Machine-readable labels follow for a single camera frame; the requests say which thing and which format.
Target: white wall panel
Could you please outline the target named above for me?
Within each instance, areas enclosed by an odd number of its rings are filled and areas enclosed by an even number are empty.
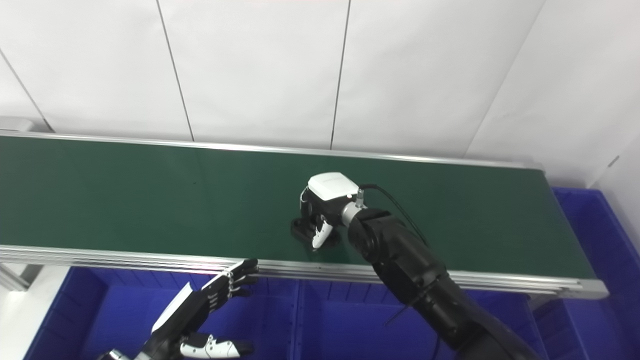
[[[47,131],[38,110],[15,78],[9,65],[0,57],[0,117],[22,117],[34,123],[35,129]]]
[[[640,251],[640,135],[607,168],[594,187],[605,194]]]
[[[334,149],[462,157],[542,0],[352,0]]]
[[[469,158],[529,158],[585,185],[640,131],[640,2],[547,1]]]
[[[328,148],[347,0],[161,0],[196,140]]]
[[[2,0],[0,48],[56,132],[191,139],[154,0]]]

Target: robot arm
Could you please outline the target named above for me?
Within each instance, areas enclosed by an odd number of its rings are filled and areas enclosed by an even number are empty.
[[[350,244],[398,300],[412,306],[457,351],[457,359],[539,359],[451,280],[442,261],[400,219],[366,208],[362,189],[344,175],[312,177],[301,195],[301,214],[292,222],[292,233],[314,250],[336,241],[333,229],[346,226]],[[329,233],[323,231],[325,224]]]
[[[253,352],[249,341],[220,341],[213,335],[197,330],[209,313],[219,309],[232,297],[249,296],[242,285],[254,284],[251,276],[258,272],[258,261],[241,261],[211,279],[200,290],[187,283],[160,314],[151,330],[151,337],[134,360],[229,359]],[[129,360],[117,350],[104,354],[99,360]]]

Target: blue plastic bin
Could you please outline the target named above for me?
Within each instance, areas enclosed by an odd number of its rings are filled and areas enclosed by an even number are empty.
[[[210,275],[72,268],[26,359],[93,360],[117,348],[133,358],[151,326],[187,282]],[[412,309],[388,327],[402,307],[379,284],[261,278],[248,298],[232,299],[201,328],[215,336],[253,340],[247,359],[425,359],[435,334]],[[471,295],[546,354],[527,297]],[[438,359],[452,359],[443,345]]]
[[[554,188],[610,296],[555,300],[534,311],[551,360],[640,359],[640,259],[598,190]]]

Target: black cable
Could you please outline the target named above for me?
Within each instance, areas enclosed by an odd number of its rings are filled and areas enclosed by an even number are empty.
[[[436,360],[438,357],[438,351],[440,350],[440,335],[436,338],[436,346],[433,348],[433,353],[431,354],[431,360]]]
[[[427,241],[427,239],[422,234],[422,231],[420,231],[420,229],[415,224],[415,222],[413,222],[413,220],[411,219],[409,214],[407,214],[407,212],[402,208],[402,206],[400,206],[400,203],[398,203],[398,201],[395,200],[394,197],[391,196],[391,194],[388,191],[386,191],[385,189],[381,188],[380,186],[378,186],[376,184],[362,184],[362,185],[360,185],[360,188],[363,189],[363,190],[364,189],[376,189],[377,191],[383,193],[389,200],[391,200],[391,202],[394,203],[394,205],[398,208],[398,210],[400,210],[400,213],[402,213],[402,215],[404,216],[406,221],[409,223],[409,225],[411,225],[411,227],[416,232],[418,237],[420,239],[422,239],[422,242],[424,242],[425,245],[429,246],[429,242]]]

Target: panel seam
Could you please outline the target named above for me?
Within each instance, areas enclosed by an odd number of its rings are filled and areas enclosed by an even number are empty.
[[[38,105],[36,104],[35,100],[33,100],[33,97],[31,96],[29,91],[27,91],[27,88],[26,88],[26,86],[24,86],[24,83],[20,79],[20,76],[18,76],[18,73],[15,71],[13,66],[11,66],[11,63],[9,62],[9,59],[6,57],[6,55],[4,54],[4,52],[2,51],[1,48],[0,48],[0,56],[2,56],[2,59],[6,63],[6,66],[9,67],[9,70],[11,70],[11,73],[13,74],[13,76],[15,76],[15,79],[18,81],[18,84],[20,84],[20,87],[22,88],[24,93],[27,95],[27,97],[31,101],[33,107],[36,108],[36,111],[38,112],[38,114],[42,118],[42,121],[44,121],[45,125],[49,128],[49,131],[51,131],[52,133],[55,133],[55,130],[53,129],[53,127],[51,127],[51,124],[49,123],[49,121],[47,121],[47,118],[44,116],[44,114],[42,113],[42,110],[40,110],[40,107],[38,107]]]
[[[524,38],[524,40],[522,40],[522,43],[520,44],[520,48],[518,49],[518,52],[516,53],[516,55],[513,57],[513,61],[511,62],[511,65],[509,66],[509,70],[507,70],[504,73],[504,77],[502,78],[502,81],[500,82],[500,86],[498,86],[498,90],[495,91],[495,94],[493,95],[493,99],[491,100],[491,103],[489,104],[489,106],[487,106],[486,110],[484,111],[484,115],[482,117],[482,120],[480,120],[480,124],[478,124],[478,126],[476,127],[476,131],[474,132],[474,135],[471,138],[471,141],[469,141],[469,144],[467,145],[467,150],[465,150],[464,154],[462,155],[462,158],[466,158],[467,157],[467,153],[469,152],[469,149],[471,149],[471,145],[474,143],[474,140],[476,139],[478,133],[480,132],[480,128],[484,124],[484,121],[486,120],[486,116],[489,114],[489,110],[491,110],[491,107],[495,103],[496,98],[498,98],[498,94],[500,93],[500,90],[502,90],[502,87],[504,86],[504,82],[507,80],[507,77],[509,76],[509,73],[511,72],[511,69],[513,68],[513,64],[516,63],[516,60],[518,59],[518,55],[520,55],[520,53],[522,52],[522,47],[527,42],[527,39],[529,38],[529,35],[531,34],[531,30],[536,25],[536,22],[538,21],[538,17],[540,16],[540,13],[542,12],[542,9],[545,7],[546,3],[547,3],[547,0],[545,0],[542,3],[542,5],[540,5],[540,9],[538,9],[538,13],[536,14],[536,17],[531,22],[531,27],[529,28],[529,31],[527,32],[527,36]]]
[[[156,0],[158,6],[158,14],[160,15],[160,22],[162,23],[162,30],[164,32],[164,39],[166,40],[166,47],[169,50],[169,57],[171,58],[171,65],[173,67],[173,73],[175,74],[175,82],[178,84],[178,92],[180,92],[180,100],[182,101],[182,108],[184,109],[184,116],[187,118],[187,125],[189,126],[189,134],[191,135],[191,141],[196,141],[193,137],[193,130],[191,128],[191,121],[189,120],[189,112],[187,111],[187,104],[184,102],[184,94],[182,93],[182,85],[180,85],[180,77],[178,77],[178,70],[175,68],[175,60],[173,59],[173,51],[171,50],[171,44],[169,43],[169,34],[166,32],[166,25],[164,24],[164,17],[162,15],[162,8],[160,7],[160,1]]]
[[[349,13],[351,12],[351,0],[347,4],[347,19],[344,24],[344,38],[342,39],[342,54],[340,55],[340,70],[338,71],[338,87],[335,91],[335,107],[333,108],[333,125],[331,127],[331,142],[329,150],[333,150],[333,136],[335,134],[335,118],[338,114],[338,98],[340,97],[340,82],[342,81],[342,64],[344,63],[344,48],[347,44],[347,30],[349,29]]]

